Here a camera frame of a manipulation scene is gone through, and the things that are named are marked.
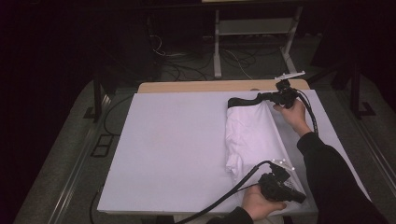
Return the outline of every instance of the left hand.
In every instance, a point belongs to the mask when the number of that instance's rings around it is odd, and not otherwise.
[[[286,204],[283,202],[270,202],[262,196],[260,186],[252,186],[247,189],[242,201],[242,208],[248,212],[253,221],[262,220],[276,210],[283,210]]]

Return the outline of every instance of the black sleeve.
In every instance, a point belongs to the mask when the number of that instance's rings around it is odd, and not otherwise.
[[[226,217],[214,217],[207,224],[253,224],[253,220],[245,209],[236,207]]]
[[[305,134],[297,148],[318,207],[318,223],[388,223],[358,186],[342,156],[315,133]]]

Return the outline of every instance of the dark background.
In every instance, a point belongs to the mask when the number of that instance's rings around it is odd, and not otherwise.
[[[79,4],[122,6],[114,1]],[[129,7],[139,4],[128,1]],[[323,33],[314,63],[328,67],[351,55],[396,110],[394,8],[392,1],[308,6],[297,37]],[[0,10],[2,223],[11,223],[18,214],[70,108],[95,75],[106,80],[110,93],[119,85],[156,80],[161,60],[151,50],[152,29],[177,44],[200,43],[202,35],[213,35],[210,10],[80,10],[64,0],[2,1]]]

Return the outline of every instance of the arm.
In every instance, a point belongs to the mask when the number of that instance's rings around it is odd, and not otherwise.
[[[306,177],[318,207],[318,223],[388,223],[358,186],[342,156],[325,145],[305,122],[305,107],[296,100],[286,109],[274,105],[300,135]]]

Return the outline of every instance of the gray carpet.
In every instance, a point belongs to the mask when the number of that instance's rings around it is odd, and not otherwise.
[[[315,53],[316,46],[320,38],[317,36],[306,36],[296,39],[291,49],[291,57],[298,71],[305,70],[308,78],[320,68],[310,66],[310,60]],[[256,55],[255,63],[246,67],[244,71],[253,78],[273,78],[279,75],[279,71],[284,72],[286,67],[281,61],[281,56],[276,53],[276,48],[283,43],[283,39],[270,39],[268,49],[260,50]],[[233,45],[224,45],[224,48],[233,50]],[[247,45],[249,51],[256,48],[254,44]],[[235,56],[243,57],[244,53],[233,51]],[[213,76],[213,63],[210,61],[210,50],[200,59],[184,62],[183,65],[194,68],[201,68],[200,73],[194,70],[184,70],[181,74],[176,68],[167,65],[163,68],[161,81],[185,79],[211,79]],[[238,68],[238,63],[228,64],[222,59],[223,79],[248,79],[248,77]],[[330,87],[332,76],[325,77],[314,83],[311,88],[318,92],[331,122],[336,130],[344,149],[355,166],[361,181],[374,204],[386,216],[389,223],[396,223],[396,198],[390,190],[387,181],[381,173],[380,168],[375,163],[370,147],[364,141],[360,132],[360,125],[367,128],[368,133],[373,137],[381,152],[384,154],[389,164],[396,164],[396,155],[393,146],[396,145],[392,131],[396,127],[396,115],[380,97],[375,85],[363,78],[361,84],[361,99],[368,102],[377,116],[363,117],[356,120],[348,110],[348,89],[344,91],[334,91]],[[96,155],[106,153],[106,147],[97,147],[101,134],[120,133],[125,120],[129,103],[132,100],[134,89],[119,89],[112,95],[105,106],[105,114],[99,123],[93,124],[91,119],[84,119],[85,110],[92,106],[92,84],[81,93],[76,100],[75,106],[71,110],[55,145],[49,154],[32,190],[27,197],[15,223],[90,223],[90,210],[92,207],[92,219],[94,223],[148,223],[153,222],[154,217],[107,215],[95,211],[99,201],[100,193],[96,192],[106,181],[106,175],[112,161],[112,157],[117,147],[119,138],[114,137],[106,157],[91,157],[95,150]],[[105,135],[100,140],[100,145],[106,145],[109,138]],[[88,147],[88,152],[84,154],[84,147]],[[85,155],[85,159],[78,160],[78,157]],[[70,179],[73,171],[79,170],[79,175],[75,179]],[[66,188],[65,184],[73,180],[76,184],[74,188]],[[64,209],[57,222],[51,218],[52,212],[62,193],[66,189],[69,197],[64,200]],[[315,216],[293,217],[296,224],[315,223]]]

